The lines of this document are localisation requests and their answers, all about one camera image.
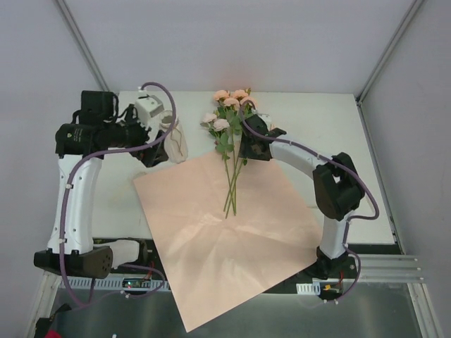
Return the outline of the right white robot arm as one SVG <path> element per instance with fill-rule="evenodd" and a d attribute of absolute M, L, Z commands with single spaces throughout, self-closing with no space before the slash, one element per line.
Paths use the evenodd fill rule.
<path fill-rule="evenodd" d="M 278 160 L 312 179 L 316 206 L 323 214 L 323 234 L 316 248 L 316 262 L 304 271 L 326 280 L 336 276 L 347 260 L 345 244 L 349 220 L 365 197 L 365 191 L 350 173 L 355 166 L 346 153 L 319 158 L 293 142 L 283 142 L 286 132 L 268 130 L 264 120 L 252 115 L 241 122 L 240 158 L 258 161 Z"/>

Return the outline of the pink wrapping paper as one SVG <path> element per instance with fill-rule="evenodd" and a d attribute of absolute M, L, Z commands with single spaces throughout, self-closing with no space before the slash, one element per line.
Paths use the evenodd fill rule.
<path fill-rule="evenodd" d="M 250 161 L 225 213 L 221 157 L 207 153 L 134 181 L 183 325 L 192 331 L 316 260 L 322 230 L 275 161 Z"/>

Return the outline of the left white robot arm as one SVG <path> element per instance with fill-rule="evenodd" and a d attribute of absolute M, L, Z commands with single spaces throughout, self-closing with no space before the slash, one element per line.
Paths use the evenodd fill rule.
<path fill-rule="evenodd" d="M 56 218 L 47 247 L 34 254 L 35 267 L 56 275 L 104 279 L 125 264 L 134 274 L 149 265 L 142 239 L 95 244 L 92 237 L 94 191 L 106 151 L 123 149 L 145 167 L 168 160 L 164 132 L 150 142 L 150 118 L 163 112 L 163 102 L 143 91 L 124 111 L 113 92 L 83 91 L 80 109 L 57 130 L 59 188 Z"/>

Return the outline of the cream printed ribbon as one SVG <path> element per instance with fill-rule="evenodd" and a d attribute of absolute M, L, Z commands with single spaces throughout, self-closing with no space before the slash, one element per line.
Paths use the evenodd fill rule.
<path fill-rule="evenodd" d="M 139 177 L 145 176 L 146 174 L 147 174 L 146 172 L 139 172 L 133 176 L 133 180 L 136 180 Z"/>

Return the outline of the orange rose stem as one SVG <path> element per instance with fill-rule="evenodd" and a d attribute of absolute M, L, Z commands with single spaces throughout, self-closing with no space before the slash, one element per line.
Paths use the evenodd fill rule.
<path fill-rule="evenodd" d="M 227 142 L 224 144 L 225 151 L 222 155 L 228 176 L 228 194 L 223 207 L 227 218 L 230 212 L 233 215 L 237 213 L 238 178 L 252 155 L 252 146 L 255 143 L 252 133 L 246 128 L 244 122 L 251 126 L 251 123 L 259 116 L 256 101 L 250 96 L 233 101 L 231 98 L 226 99 L 223 102 L 223 108 L 225 120 L 228 123 L 223 133 Z"/>
<path fill-rule="evenodd" d="M 209 133 L 215 139 L 215 150 L 220 154 L 225 166 L 225 174 L 228 183 L 228 193 L 225 198 L 223 211 L 227 218 L 230 213 L 237 213 L 237 179 L 245 160 L 239 159 L 239 148 L 242 136 L 241 119 L 239 110 L 247 116 L 252 113 L 248 105 L 243 104 L 249 98 L 249 90 L 238 90 L 233 93 L 219 91 L 215 94 L 214 101 L 218 104 L 214 111 L 216 119 L 210 122 Z"/>

